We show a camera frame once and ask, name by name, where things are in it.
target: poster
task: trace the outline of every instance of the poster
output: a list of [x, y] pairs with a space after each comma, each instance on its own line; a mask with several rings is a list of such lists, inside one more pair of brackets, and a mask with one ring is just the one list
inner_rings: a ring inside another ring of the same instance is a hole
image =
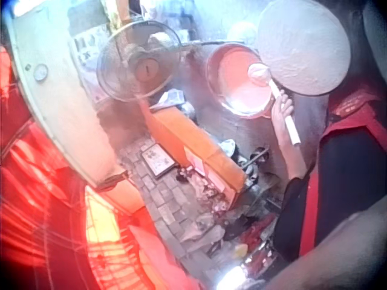
[[193, 154], [187, 147], [184, 147], [184, 151], [186, 153], [188, 161], [192, 164], [195, 170], [205, 176], [206, 172], [204, 171], [203, 160]]

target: round lid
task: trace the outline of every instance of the round lid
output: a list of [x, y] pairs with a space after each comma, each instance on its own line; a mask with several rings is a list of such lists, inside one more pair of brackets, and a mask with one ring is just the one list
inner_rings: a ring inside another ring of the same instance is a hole
[[277, 0], [262, 12], [257, 46], [274, 79], [305, 95], [332, 91], [351, 60], [350, 42], [339, 20], [309, 0]]

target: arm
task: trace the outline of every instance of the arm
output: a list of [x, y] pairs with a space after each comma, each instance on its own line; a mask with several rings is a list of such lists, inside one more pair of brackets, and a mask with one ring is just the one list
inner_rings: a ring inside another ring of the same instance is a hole
[[369, 289], [375, 279], [385, 277], [386, 221], [387, 196], [343, 221], [317, 248], [285, 268], [264, 289]]
[[292, 101], [288, 95], [281, 91], [282, 97], [277, 98], [272, 108], [272, 123], [277, 136], [278, 145], [285, 159], [289, 180], [303, 178], [307, 172], [307, 166], [298, 145], [292, 145], [289, 133], [286, 129], [285, 118], [293, 112]]

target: small gauge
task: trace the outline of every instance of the small gauge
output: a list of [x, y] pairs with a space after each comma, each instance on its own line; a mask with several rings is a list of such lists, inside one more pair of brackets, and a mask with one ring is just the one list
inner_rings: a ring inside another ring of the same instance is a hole
[[43, 63], [38, 64], [34, 70], [34, 78], [37, 82], [43, 82], [48, 75], [48, 67]]

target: person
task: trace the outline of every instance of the person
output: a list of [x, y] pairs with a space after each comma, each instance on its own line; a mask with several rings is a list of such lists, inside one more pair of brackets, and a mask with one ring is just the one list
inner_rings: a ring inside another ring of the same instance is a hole
[[272, 123], [290, 182], [273, 244], [286, 260], [308, 253], [343, 220], [387, 194], [385, 111], [377, 94], [355, 86], [331, 108], [316, 164], [307, 169], [285, 127], [292, 101], [283, 92], [275, 101]]
[[345, 219], [264, 290], [386, 289], [387, 196]]

